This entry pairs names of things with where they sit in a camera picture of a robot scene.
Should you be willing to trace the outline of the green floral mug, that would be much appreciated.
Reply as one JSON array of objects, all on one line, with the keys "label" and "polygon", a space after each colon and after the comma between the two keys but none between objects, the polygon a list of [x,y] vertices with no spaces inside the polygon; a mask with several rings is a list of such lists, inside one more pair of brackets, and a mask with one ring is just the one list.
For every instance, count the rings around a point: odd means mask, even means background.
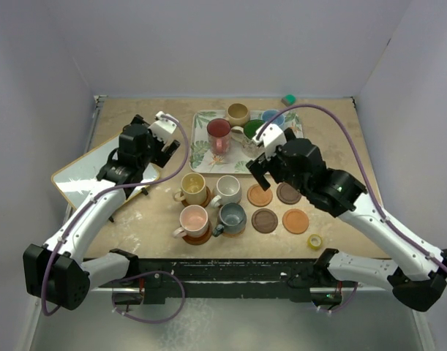
[{"label": "green floral mug", "polygon": [[253,119],[248,121],[243,127],[235,126],[231,128],[231,138],[241,145],[242,152],[251,159],[256,158],[260,154],[258,145],[252,139],[256,136],[257,130],[263,125],[263,120]]}]

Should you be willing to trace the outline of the light wood round coaster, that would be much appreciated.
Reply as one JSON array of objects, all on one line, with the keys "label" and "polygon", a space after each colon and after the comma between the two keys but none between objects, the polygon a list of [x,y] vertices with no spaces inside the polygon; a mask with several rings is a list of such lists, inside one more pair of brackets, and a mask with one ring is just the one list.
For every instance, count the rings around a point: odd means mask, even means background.
[{"label": "light wood round coaster", "polygon": [[247,190],[247,199],[256,207],[264,207],[273,200],[273,193],[270,189],[263,190],[260,185],[253,184]]}]

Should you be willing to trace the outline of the dark wood coaster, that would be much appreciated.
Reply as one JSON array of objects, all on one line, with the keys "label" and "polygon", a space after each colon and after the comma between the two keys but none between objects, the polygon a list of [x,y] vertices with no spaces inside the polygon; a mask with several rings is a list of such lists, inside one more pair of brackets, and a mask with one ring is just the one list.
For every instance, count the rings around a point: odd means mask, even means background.
[{"label": "dark wood coaster", "polygon": [[302,198],[302,195],[290,184],[283,182],[277,187],[277,197],[282,203],[293,205]]}]

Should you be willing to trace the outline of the white beige mug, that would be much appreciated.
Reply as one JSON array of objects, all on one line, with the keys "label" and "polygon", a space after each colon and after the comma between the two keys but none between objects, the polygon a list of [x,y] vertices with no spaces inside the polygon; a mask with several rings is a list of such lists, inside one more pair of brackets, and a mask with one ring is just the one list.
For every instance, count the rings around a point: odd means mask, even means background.
[{"label": "white beige mug", "polygon": [[239,180],[232,175],[220,177],[214,187],[210,202],[212,208],[219,208],[228,203],[240,203],[242,188]]}]

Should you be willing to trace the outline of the floral serving tray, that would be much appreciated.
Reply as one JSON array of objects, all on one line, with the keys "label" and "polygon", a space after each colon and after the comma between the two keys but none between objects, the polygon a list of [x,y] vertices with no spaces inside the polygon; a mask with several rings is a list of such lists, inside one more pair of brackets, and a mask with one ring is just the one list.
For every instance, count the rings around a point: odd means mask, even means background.
[{"label": "floral serving tray", "polygon": [[208,124],[224,119],[224,110],[200,110],[193,118],[189,164],[196,173],[247,174],[246,163],[255,155],[255,149],[244,143],[242,129],[234,127],[223,138],[214,139],[208,133]]}]

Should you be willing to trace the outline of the yellow mug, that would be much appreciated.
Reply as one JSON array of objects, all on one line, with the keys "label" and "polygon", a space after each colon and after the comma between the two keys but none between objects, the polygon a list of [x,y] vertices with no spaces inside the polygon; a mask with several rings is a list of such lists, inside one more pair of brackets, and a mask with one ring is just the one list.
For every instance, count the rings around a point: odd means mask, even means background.
[{"label": "yellow mug", "polygon": [[188,173],[181,180],[181,187],[174,195],[176,202],[200,205],[206,201],[206,180],[199,173]]}]

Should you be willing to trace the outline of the dark walnut round coaster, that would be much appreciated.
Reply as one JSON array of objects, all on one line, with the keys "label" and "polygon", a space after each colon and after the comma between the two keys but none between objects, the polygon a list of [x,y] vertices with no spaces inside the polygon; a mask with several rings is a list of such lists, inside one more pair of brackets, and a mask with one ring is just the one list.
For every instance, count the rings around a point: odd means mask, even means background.
[{"label": "dark walnut round coaster", "polygon": [[277,215],[267,208],[256,210],[251,218],[254,229],[262,234],[273,232],[277,228],[278,222]]}]

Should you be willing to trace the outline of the grey cup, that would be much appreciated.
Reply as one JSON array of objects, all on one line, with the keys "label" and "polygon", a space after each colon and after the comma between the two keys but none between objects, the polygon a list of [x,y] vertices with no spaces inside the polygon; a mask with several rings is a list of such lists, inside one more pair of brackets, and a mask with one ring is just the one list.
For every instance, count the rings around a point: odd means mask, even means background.
[{"label": "grey cup", "polygon": [[212,235],[218,237],[223,233],[238,233],[245,229],[246,224],[247,215],[243,207],[238,203],[228,203],[219,210]]}]

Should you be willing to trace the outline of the brown ringed wooden saucer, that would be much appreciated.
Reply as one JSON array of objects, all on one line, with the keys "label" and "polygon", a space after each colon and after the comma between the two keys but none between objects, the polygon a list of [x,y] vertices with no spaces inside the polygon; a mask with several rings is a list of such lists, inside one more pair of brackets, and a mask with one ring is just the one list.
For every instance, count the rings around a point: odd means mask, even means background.
[{"label": "brown ringed wooden saucer", "polygon": [[[200,206],[205,208],[210,202],[211,202],[211,190],[207,186],[206,187],[206,199],[200,204]],[[186,200],[182,200],[181,204],[184,207],[187,207],[189,205],[189,203]]]}]

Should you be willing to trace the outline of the large brown ringed saucer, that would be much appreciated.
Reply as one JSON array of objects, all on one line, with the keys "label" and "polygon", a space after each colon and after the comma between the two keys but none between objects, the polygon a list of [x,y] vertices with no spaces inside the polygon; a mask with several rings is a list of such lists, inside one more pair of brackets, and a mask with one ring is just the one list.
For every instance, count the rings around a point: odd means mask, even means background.
[{"label": "large brown ringed saucer", "polygon": [[192,236],[186,235],[182,239],[186,243],[188,243],[190,245],[199,246],[199,245],[202,245],[202,244],[206,243],[210,239],[211,233],[212,233],[212,225],[209,222],[208,227],[207,227],[205,233],[202,234],[201,236],[199,236],[199,237],[192,237]]}]

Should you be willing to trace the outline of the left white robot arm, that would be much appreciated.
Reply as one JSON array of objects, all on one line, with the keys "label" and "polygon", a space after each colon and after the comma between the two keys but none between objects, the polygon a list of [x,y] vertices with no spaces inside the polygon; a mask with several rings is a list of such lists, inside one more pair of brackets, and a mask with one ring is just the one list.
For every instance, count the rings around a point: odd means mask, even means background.
[{"label": "left white robot arm", "polygon": [[139,280],[138,259],[113,249],[99,259],[83,259],[102,226],[137,188],[147,186],[143,174],[150,164],[164,167],[180,146],[171,137],[182,125],[158,112],[153,123],[136,115],[118,136],[118,145],[99,169],[85,200],[62,227],[42,245],[23,253],[26,290],[40,299],[48,317],[60,308],[73,310],[96,287],[116,280],[131,287]]}]

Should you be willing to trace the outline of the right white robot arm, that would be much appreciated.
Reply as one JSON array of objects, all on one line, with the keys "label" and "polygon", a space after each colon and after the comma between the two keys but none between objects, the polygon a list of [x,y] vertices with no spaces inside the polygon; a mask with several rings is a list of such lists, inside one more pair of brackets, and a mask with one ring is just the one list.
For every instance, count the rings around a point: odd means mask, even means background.
[{"label": "right white robot arm", "polygon": [[269,173],[309,203],[349,224],[381,248],[388,260],[357,257],[337,249],[322,253],[314,269],[323,286],[335,281],[361,282],[392,292],[407,307],[428,311],[447,286],[447,249],[419,237],[374,202],[372,193],[354,176],[326,166],[319,148],[308,139],[266,143],[252,140],[260,155],[247,168],[263,189]]}]

